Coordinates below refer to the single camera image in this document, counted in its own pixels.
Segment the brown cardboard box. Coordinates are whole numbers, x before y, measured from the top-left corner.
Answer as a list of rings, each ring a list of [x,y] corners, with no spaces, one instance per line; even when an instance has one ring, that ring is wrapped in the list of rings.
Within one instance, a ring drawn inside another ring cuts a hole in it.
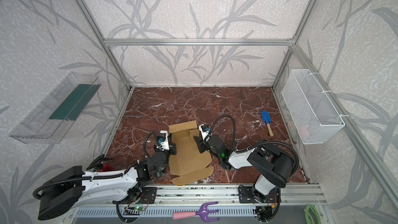
[[[210,165],[212,157],[208,151],[201,153],[194,140],[195,137],[200,137],[197,122],[170,125],[169,133],[177,151],[169,159],[170,174],[174,176],[172,183],[184,186],[210,177],[214,172],[214,167]]]

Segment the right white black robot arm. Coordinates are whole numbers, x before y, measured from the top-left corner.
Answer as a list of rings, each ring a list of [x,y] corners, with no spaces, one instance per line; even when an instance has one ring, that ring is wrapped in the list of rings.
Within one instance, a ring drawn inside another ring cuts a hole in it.
[[[216,124],[222,118],[229,118],[232,121],[232,149],[214,133]],[[200,153],[210,152],[217,158],[219,165],[227,171],[253,167],[260,173],[252,186],[252,193],[258,199],[269,195],[274,189],[285,188],[289,178],[299,168],[300,160],[297,152],[284,142],[263,141],[238,149],[236,122],[230,115],[221,115],[212,125],[201,124],[198,129],[199,134],[194,136],[194,140]]]

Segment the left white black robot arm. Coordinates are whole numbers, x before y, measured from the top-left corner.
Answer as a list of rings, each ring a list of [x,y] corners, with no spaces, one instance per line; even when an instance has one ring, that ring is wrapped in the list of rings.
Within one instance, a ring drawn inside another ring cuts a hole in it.
[[[83,171],[74,166],[48,180],[33,192],[40,201],[38,220],[59,217],[70,209],[92,203],[129,204],[138,199],[144,187],[161,178],[177,148],[167,131],[150,133],[155,138],[153,156],[119,171]]]

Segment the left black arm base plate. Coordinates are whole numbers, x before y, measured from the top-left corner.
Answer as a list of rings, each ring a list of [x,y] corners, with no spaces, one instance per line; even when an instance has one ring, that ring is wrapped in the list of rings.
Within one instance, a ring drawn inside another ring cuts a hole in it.
[[[122,200],[130,204],[154,204],[157,187],[133,188],[127,192],[127,197]]]

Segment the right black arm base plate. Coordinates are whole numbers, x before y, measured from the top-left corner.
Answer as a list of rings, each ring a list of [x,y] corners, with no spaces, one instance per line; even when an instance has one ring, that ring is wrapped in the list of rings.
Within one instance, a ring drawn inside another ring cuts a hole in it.
[[[265,203],[265,204],[279,204],[280,188],[274,187],[268,195],[261,194],[252,186],[239,185],[238,197],[240,203]]]

